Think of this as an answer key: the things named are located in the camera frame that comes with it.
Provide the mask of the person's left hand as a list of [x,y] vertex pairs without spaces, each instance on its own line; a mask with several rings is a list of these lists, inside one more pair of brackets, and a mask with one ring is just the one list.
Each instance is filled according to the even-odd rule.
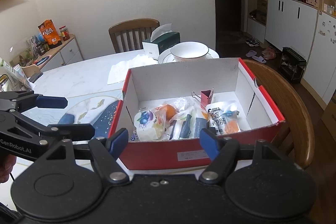
[[1,155],[0,159],[0,183],[8,181],[11,171],[15,166],[17,157],[14,155]]

